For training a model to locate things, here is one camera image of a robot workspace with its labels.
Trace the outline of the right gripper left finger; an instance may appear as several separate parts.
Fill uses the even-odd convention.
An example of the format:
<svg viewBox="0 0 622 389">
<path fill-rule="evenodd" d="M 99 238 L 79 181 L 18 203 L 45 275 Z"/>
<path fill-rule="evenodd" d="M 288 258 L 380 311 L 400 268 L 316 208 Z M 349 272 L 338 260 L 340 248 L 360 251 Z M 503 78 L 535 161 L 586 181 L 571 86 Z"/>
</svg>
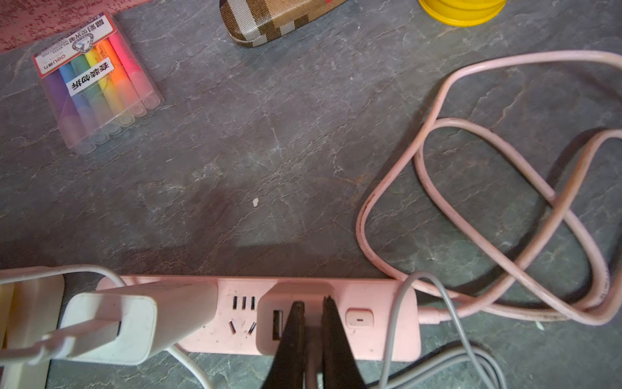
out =
<svg viewBox="0 0 622 389">
<path fill-rule="evenodd" d="M 262 388 L 302 389 L 305 381 L 305 359 L 305 304 L 295 301 Z"/>
</svg>

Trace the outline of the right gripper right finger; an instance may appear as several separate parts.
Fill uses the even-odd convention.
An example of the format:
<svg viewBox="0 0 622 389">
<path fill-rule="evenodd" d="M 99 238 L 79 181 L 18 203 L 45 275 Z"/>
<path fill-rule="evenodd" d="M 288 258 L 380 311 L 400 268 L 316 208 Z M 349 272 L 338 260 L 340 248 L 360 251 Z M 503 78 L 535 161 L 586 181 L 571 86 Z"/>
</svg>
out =
<svg viewBox="0 0 622 389">
<path fill-rule="evenodd" d="M 366 388 L 330 296 L 322 304 L 322 382 L 324 388 Z"/>
</svg>

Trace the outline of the white USB charger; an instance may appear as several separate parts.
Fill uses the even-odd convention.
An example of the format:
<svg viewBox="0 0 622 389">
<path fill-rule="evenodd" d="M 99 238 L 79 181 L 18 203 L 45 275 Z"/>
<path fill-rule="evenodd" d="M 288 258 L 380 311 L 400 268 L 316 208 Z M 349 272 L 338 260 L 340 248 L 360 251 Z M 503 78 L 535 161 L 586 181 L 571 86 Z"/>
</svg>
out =
<svg viewBox="0 0 622 389">
<path fill-rule="evenodd" d="M 210 323 L 217 300 L 216 285 L 187 281 L 157 281 L 80 293 L 68 303 L 61 328 L 99 320 L 116 323 L 117 333 L 97 348 L 80 346 L 66 359 L 139 365 Z"/>
</svg>

